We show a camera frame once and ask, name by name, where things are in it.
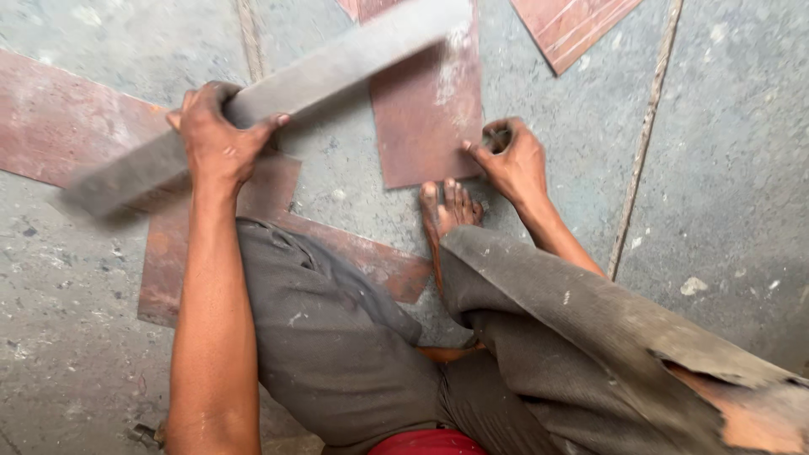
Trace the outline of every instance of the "red shirt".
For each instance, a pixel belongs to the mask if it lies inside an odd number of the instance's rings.
[[[486,455],[480,445],[456,430],[418,430],[391,436],[368,455]]]

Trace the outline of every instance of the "leg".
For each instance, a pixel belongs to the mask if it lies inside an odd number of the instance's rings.
[[[782,420],[789,434],[756,447],[803,446],[805,380],[657,304],[478,227],[443,238],[440,266],[450,314],[479,333],[508,388],[560,449],[573,443],[597,453],[727,453],[723,418],[732,423],[739,415],[721,414],[717,401],[664,362],[729,390],[790,396],[781,400],[783,415],[794,416]]]
[[[346,284],[345,265],[283,230],[241,219],[238,231],[259,381],[326,453],[364,453],[397,432],[436,427],[438,367],[397,332],[406,323],[379,323],[363,307],[395,316],[389,297],[364,301],[372,285]]]
[[[508,389],[498,362],[479,349],[446,364],[441,402],[447,419],[489,455],[556,455],[548,430]]]

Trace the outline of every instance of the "hand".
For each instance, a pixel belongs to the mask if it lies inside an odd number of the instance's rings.
[[[166,116],[185,141],[195,190],[235,196],[252,175],[255,158],[269,137],[290,120],[286,114],[274,114],[249,130],[239,130],[222,115],[222,104],[239,90],[231,83],[209,82],[185,92],[182,108]]]
[[[493,121],[483,128],[493,135],[508,131],[511,141],[502,153],[464,142],[464,149],[486,171],[494,188],[515,207],[548,197],[545,184],[545,148],[517,117]]]

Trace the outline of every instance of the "foot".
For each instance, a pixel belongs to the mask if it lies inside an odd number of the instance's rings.
[[[428,181],[421,186],[419,200],[421,201],[421,220],[424,223],[424,233],[427,243],[433,254],[435,268],[435,283],[438,291],[443,295],[443,281],[441,279],[441,265],[438,257],[438,243],[449,231],[461,224],[481,225],[483,219],[483,206],[473,201],[469,191],[455,179],[448,178],[443,182],[444,203],[438,203],[438,185]]]

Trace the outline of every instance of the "skin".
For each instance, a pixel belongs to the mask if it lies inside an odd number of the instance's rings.
[[[484,132],[490,135],[502,131],[510,134],[511,141],[500,147],[500,153],[469,142],[464,143],[464,149],[486,171],[491,184],[514,205],[537,248],[605,276],[561,221],[548,198],[542,144],[518,118],[496,121],[484,128]],[[443,204],[438,202],[438,186],[433,182],[425,183],[420,193],[422,220],[440,291],[443,290],[438,258],[441,237],[460,224],[480,225],[483,215],[482,211],[476,211],[478,204],[469,198],[468,191],[452,179],[443,182],[443,192]],[[485,347],[478,343],[467,350],[418,349],[433,361],[449,362],[482,348]],[[804,435],[809,434],[806,412],[809,393],[804,388],[784,385],[750,390],[691,372],[676,364],[665,364],[665,367],[722,413],[725,418],[722,438],[727,445],[772,453],[806,452]]]
[[[236,237],[236,195],[289,116],[237,130],[220,106],[238,87],[188,91],[167,116],[188,154],[193,195],[174,337],[167,452],[260,453],[256,336]]]
[[[206,84],[187,92],[182,108],[167,116],[185,141],[193,184],[188,259],[172,354],[166,447],[172,455],[260,453],[255,326],[236,236],[236,196],[271,134],[290,118],[277,114],[250,130],[237,130],[222,117],[220,106],[238,90],[224,83]],[[603,276],[548,199],[539,141],[519,119],[496,121],[486,129],[510,133],[502,153],[470,143],[464,148],[514,204],[537,248]],[[438,203],[435,183],[424,184],[420,193],[439,289],[443,281],[438,241],[460,224],[479,225],[483,217],[481,205],[459,183],[447,179],[443,192],[443,204]],[[473,349],[483,348],[478,344]],[[444,362],[468,352],[420,350]],[[723,437],[729,445],[783,453],[804,448],[809,425],[803,411],[809,399],[802,389],[797,394],[781,389],[759,393],[677,365],[667,367],[722,412]]]

